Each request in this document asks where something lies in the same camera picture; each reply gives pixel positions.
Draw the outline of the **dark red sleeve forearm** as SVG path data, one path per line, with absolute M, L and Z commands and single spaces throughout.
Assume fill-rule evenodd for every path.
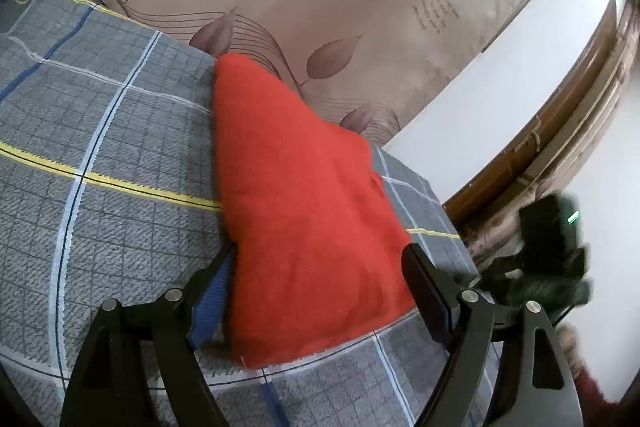
M 620 405 L 608 401 L 598 383 L 583 366 L 574 378 L 585 427 L 614 426 L 620 416 Z

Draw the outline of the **person's right hand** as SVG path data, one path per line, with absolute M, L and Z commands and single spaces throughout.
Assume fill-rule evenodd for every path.
M 584 369 L 585 362 L 579 352 L 579 338 L 575 327 L 562 324 L 556 329 L 561 349 L 565 355 L 570 373 L 576 379 Z

